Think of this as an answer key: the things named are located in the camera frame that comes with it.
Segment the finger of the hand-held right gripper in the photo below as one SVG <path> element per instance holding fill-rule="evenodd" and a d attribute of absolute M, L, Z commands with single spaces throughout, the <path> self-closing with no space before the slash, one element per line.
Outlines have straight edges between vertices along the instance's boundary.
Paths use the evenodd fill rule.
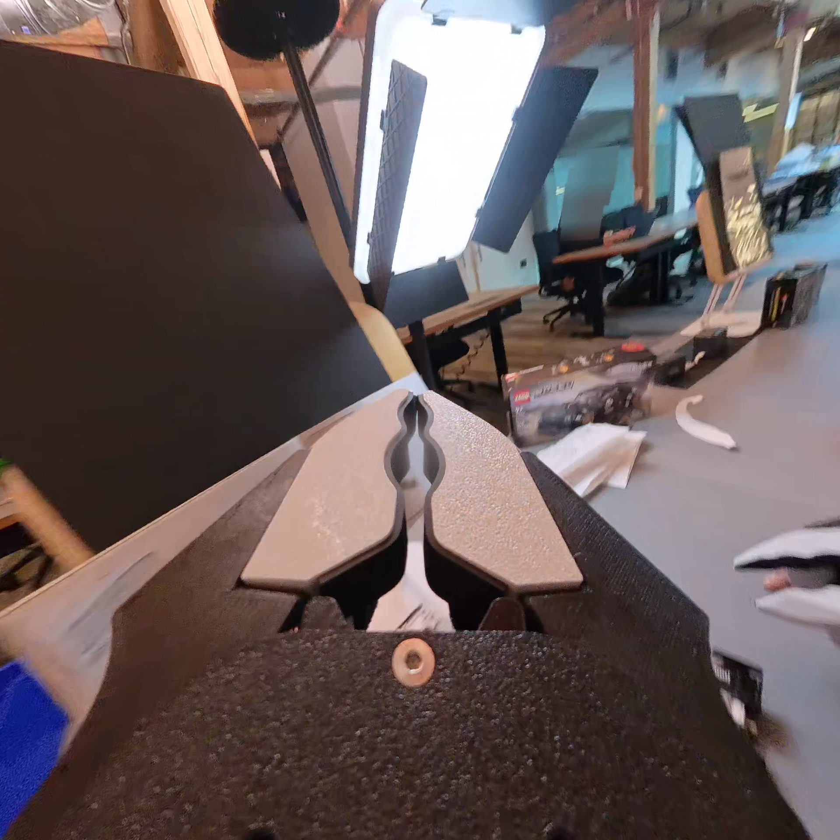
<path fill-rule="evenodd" d="M 787 587 L 760 597 L 757 609 L 787 623 L 839 628 L 839 588 Z"/>
<path fill-rule="evenodd" d="M 802 528 L 757 543 L 736 557 L 737 570 L 804 570 L 839 566 L 839 529 Z"/>

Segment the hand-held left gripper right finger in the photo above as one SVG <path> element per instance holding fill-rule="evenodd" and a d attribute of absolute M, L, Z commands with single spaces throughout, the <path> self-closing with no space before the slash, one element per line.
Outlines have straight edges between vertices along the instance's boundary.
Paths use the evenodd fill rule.
<path fill-rule="evenodd" d="M 513 595 L 581 588 L 583 574 L 518 447 L 465 408 L 423 394 L 427 539 Z"/>

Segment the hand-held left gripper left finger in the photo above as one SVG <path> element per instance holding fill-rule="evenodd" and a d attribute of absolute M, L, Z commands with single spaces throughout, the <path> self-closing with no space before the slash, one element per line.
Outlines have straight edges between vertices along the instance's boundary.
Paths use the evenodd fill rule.
<path fill-rule="evenodd" d="M 315 594 L 396 540 L 414 402 L 411 392 L 389 392 L 316 440 L 244 567 L 243 585 Z"/>

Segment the black lego car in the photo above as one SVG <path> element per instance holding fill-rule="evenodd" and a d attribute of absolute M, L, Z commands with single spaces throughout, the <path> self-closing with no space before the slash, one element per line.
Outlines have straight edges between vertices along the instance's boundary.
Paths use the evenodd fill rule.
<path fill-rule="evenodd" d="M 757 737 L 763 717 L 762 669 L 718 649 L 712 650 L 710 661 L 731 719 L 741 730 Z"/>

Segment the lego instruction booklet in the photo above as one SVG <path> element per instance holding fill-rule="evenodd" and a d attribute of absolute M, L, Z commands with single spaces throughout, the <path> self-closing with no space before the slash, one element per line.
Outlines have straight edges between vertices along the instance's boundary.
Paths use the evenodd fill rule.
<path fill-rule="evenodd" d="M 2 610 L 2 658 L 20 660 L 72 720 L 96 698 L 109 660 L 117 609 L 161 568 L 259 483 L 303 453 L 318 434 L 393 391 L 421 395 L 418 373 L 387 385 L 262 455 L 113 546 L 71 566 L 33 594 Z"/>

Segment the blue plastic bin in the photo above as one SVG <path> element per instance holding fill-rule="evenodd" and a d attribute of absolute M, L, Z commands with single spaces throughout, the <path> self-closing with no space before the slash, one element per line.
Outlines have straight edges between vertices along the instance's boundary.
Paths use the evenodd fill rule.
<path fill-rule="evenodd" d="M 1 838 L 55 768 L 68 715 L 21 662 L 1 667 Z"/>

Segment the lego set box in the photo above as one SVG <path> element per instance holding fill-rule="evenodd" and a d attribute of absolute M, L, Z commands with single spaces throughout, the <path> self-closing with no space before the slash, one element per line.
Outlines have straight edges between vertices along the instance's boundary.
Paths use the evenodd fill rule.
<path fill-rule="evenodd" d="M 510 435 L 520 447 L 543 445 L 587 424 L 631 426 L 648 414 L 657 357 L 626 341 L 506 374 Z"/>

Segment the wooden top desk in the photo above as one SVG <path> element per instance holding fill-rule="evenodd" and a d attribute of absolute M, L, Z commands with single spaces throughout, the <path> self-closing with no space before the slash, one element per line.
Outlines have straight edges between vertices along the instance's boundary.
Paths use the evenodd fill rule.
<path fill-rule="evenodd" d="M 450 332 L 454 338 L 487 331 L 497 376 L 497 389 L 508 374 L 508 358 L 501 324 L 522 312 L 521 300 L 537 292 L 538 286 L 510 287 L 498 290 L 477 291 L 468 300 L 432 314 L 421 322 L 396 328 L 397 335 L 408 349 L 417 372 L 427 388 L 438 391 L 437 369 L 433 367 L 427 339 Z"/>
<path fill-rule="evenodd" d="M 625 296 L 645 298 L 647 305 L 652 307 L 669 305 L 680 298 L 681 292 L 671 290 L 670 267 L 677 250 L 696 238 L 697 213 L 688 211 L 661 217 L 654 221 L 646 236 L 631 237 L 631 233 L 632 230 L 627 229 L 609 234 L 600 245 L 579 248 L 553 258 L 553 273 L 560 283 L 573 277 L 583 288 L 582 302 L 590 328 L 575 332 L 575 338 L 619 340 L 626 337 L 623 333 L 605 333 L 607 303 L 603 296 L 606 282 L 603 270 L 611 258 L 622 257 L 634 264 L 631 278 L 617 285 L 617 289 L 624 289 Z"/>

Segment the small dark box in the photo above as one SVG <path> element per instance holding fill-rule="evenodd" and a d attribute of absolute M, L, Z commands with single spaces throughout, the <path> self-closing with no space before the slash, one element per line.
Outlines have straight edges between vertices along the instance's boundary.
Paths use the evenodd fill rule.
<path fill-rule="evenodd" d="M 760 329 L 790 329 L 807 321 L 819 300 L 827 263 L 796 264 L 765 281 Z"/>

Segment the black flat panel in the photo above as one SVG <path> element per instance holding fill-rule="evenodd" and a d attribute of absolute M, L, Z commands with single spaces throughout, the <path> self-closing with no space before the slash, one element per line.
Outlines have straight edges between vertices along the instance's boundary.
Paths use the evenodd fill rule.
<path fill-rule="evenodd" d="M 2 456 L 91 550 L 392 382 L 224 89 L 1 82 Z"/>

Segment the black light flap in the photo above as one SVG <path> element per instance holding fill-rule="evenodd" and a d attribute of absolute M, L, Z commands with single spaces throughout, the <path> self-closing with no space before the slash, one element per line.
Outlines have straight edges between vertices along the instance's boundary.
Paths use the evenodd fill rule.
<path fill-rule="evenodd" d="M 417 137 L 421 126 L 427 79 L 394 59 L 381 112 L 382 144 L 375 181 L 371 230 L 366 242 L 368 277 L 374 306 L 385 309 L 393 275 Z"/>
<path fill-rule="evenodd" d="M 597 68 L 576 66 L 534 72 L 476 215 L 472 243 L 510 250 L 598 75 Z"/>

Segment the bright studio light panel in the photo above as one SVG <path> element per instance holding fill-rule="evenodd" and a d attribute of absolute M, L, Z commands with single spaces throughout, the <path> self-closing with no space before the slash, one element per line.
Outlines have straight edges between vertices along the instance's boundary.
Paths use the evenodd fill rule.
<path fill-rule="evenodd" d="M 424 91 L 406 196 L 396 207 L 396 275 L 462 256 L 547 38 L 531 2 L 372 2 L 367 19 L 355 173 L 352 268 L 371 282 L 393 70 Z"/>

